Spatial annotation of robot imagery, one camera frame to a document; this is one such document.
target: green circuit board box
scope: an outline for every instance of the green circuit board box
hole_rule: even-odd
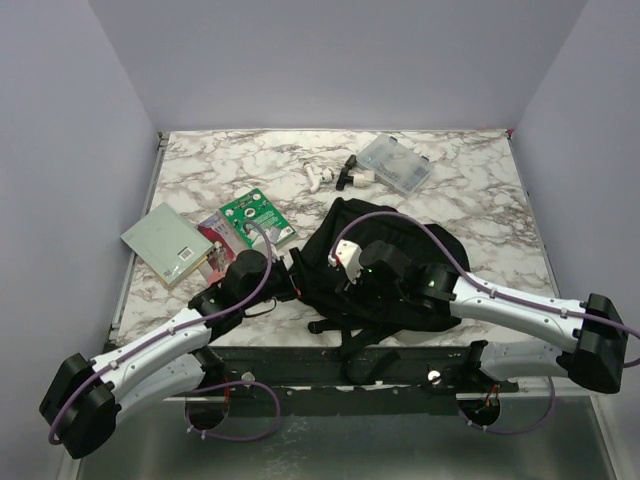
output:
[[[220,211],[250,248],[260,234],[255,229],[252,230],[250,225],[245,226],[247,220],[253,220],[260,225],[276,246],[296,235],[295,229],[259,188],[254,188],[246,195],[224,205]]]

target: gray book cover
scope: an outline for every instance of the gray book cover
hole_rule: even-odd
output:
[[[213,244],[187,219],[162,203],[121,236],[173,288],[206,258]]]

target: screw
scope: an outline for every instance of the screw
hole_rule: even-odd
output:
[[[243,382],[255,382],[256,381],[256,377],[251,372],[244,372],[242,374],[242,376],[240,377],[240,380],[242,380]]]
[[[442,375],[437,370],[431,370],[427,374],[427,380],[429,380],[429,383],[431,383],[431,385],[437,385],[442,381]]]

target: marble surface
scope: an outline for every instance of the marble surface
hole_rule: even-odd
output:
[[[498,284],[551,296],[553,291],[540,241],[504,131],[393,132],[398,141],[435,165],[431,178],[409,199],[376,183],[336,192],[323,185],[308,193],[302,164],[338,171],[378,132],[238,131],[172,133],[152,207],[167,202],[193,224],[220,205],[258,187],[294,225],[298,236],[288,248],[302,247],[320,225],[334,199],[360,198],[390,205],[424,223],[439,223],[465,246],[471,269]],[[138,260],[117,343],[125,344],[173,316],[206,286],[196,271],[167,291]],[[337,332],[312,335],[320,318],[300,302],[288,302],[266,315],[245,320],[220,345],[337,346]],[[478,339],[517,341],[525,335],[474,320],[443,333],[399,332],[382,345],[467,345]]]

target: gray wall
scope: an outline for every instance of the gray wall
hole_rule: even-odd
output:
[[[86,1],[0,9],[0,478],[55,478],[38,405],[95,354],[157,136]]]
[[[162,130],[514,127],[586,0],[91,0]]]
[[[516,128],[515,154],[561,293],[604,293],[636,328],[639,125],[640,2],[590,0]],[[637,341],[629,352],[640,355]],[[639,395],[640,371],[626,371],[612,401],[632,452]]]

